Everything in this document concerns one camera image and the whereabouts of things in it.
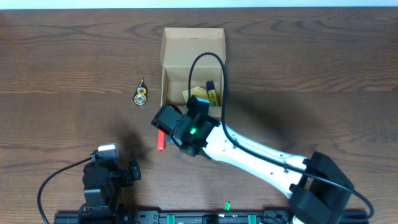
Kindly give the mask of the yellow highlighter with blue cap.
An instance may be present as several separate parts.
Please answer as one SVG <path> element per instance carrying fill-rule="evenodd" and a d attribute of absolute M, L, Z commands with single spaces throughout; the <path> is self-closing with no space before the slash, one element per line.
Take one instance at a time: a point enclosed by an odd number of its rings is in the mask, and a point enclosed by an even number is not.
<path fill-rule="evenodd" d="M 206 82 L 206 88 L 207 88 L 207 92 L 208 92 L 210 105 L 211 106 L 219 106 L 218 97 L 217 97 L 217 94 L 216 94 L 214 82 L 213 81 L 207 81 Z"/>

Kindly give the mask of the cardboard box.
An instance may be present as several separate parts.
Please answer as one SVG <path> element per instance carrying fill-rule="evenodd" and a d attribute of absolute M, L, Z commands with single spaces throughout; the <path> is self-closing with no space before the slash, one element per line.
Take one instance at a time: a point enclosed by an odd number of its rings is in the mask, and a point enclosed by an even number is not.
<path fill-rule="evenodd" d="M 178 106 L 186 112 L 183 92 L 197 86 L 206 87 L 212 81 L 218 103 L 223 97 L 223 71 L 214 56 L 202 56 L 212 52 L 226 60 L 225 34 L 222 28 L 166 27 L 162 36 L 160 61 L 162 62 L 162 91 L 160 104 Z"/>

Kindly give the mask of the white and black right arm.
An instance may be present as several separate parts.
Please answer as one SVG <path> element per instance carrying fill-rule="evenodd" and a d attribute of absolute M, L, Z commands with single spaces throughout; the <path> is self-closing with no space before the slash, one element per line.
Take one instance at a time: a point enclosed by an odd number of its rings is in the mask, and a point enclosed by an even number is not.
<path fill-rule="evenodd" d="M 349 223 L 345 214 L 353 184 L 328 156 L 311 158 L 269 148 L 234 132 L 224 119 L 188 110 L 181 114 L 164 105 L 152 120 L 191 156 L 203 155 L 236 166 L 282 192 L 296 223 Z"/>

